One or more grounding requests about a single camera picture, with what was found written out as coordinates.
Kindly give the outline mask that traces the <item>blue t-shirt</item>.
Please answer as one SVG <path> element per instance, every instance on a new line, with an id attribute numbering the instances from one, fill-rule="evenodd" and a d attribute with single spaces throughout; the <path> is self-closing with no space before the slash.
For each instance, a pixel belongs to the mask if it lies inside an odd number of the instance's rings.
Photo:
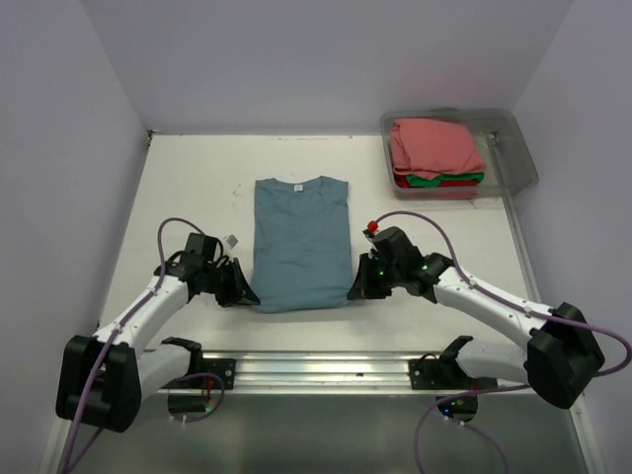
<path id="1" fill-rule="evenodd" d="M 354 281 L 349 184 L 256 182 L 251 286 L 264 314 L 347 304 Z"/>

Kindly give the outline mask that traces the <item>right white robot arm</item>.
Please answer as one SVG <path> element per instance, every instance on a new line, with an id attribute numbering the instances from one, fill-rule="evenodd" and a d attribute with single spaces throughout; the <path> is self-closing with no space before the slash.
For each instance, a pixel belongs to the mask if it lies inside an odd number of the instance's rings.
<path id="1" fill-rule="evenodd" d="M 506 337 L 493 344 L 459 336 L 436 355 L 411 359 L 413 388 L 488 389 L 508 381 L 569 409 L 601 370 L 603 352 L 577 307 L 563 303 L 551 308 L 479 283 L 454 259 L 422 254 L 398 227 L 378 230 L 371 222 L 363 234 L 372 248 L 359 257 L 349 300 L 385 299 L 400 287 Z"/>

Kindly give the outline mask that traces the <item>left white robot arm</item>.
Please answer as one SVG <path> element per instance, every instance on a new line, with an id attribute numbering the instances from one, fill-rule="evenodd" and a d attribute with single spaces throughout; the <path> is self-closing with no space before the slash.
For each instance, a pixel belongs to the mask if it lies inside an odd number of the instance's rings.
<path id="1" fill-rule="evenodd" d="M 121 315 L 93 335 L 67 343 L 55 403 L 59 418 L 122 433 L 141 403 L 171 383 L 191 388 L 209 378 L 214 387 L 223 386 L 219 375 L 206 371 L 199 343 L 169 337 L 158 349 L 147 348 L 173 316 L 203 293 L 223 308 L 259 304 L 239 261 L 222 250 L 219 239 L 190 234 L 185 248 L 156 268 L 144 294 Z"/>

